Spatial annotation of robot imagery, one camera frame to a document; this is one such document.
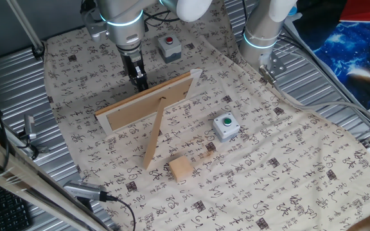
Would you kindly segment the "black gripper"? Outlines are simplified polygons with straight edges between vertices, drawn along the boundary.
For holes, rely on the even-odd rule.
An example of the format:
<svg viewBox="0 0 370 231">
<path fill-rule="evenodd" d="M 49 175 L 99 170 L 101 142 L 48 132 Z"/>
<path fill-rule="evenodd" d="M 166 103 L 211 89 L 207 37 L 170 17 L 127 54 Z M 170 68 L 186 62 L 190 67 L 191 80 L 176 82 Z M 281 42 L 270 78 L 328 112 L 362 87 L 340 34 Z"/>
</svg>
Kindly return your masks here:
<svg viewBox="0 0 370 231">
<path fill-rule="evenodd" d="M 141 92 L 148 89 L 147 75 L 144 71 L 143 56 L 140 50 L 121 51 L 125 72 L 133 85 Z"/>
</svg>

